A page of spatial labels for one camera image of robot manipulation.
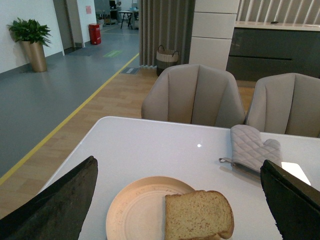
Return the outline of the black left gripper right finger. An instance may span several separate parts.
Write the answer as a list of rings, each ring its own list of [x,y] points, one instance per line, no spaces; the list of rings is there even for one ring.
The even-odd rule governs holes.
[[[320,192],[270,160],[260,168],[268,207],[284,240],[320,238]]]

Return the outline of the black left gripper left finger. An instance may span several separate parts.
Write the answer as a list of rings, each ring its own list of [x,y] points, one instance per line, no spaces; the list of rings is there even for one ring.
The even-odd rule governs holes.
[[[0,220],[2,240],[76,240],[98,177],[90,156],[27,203]]]

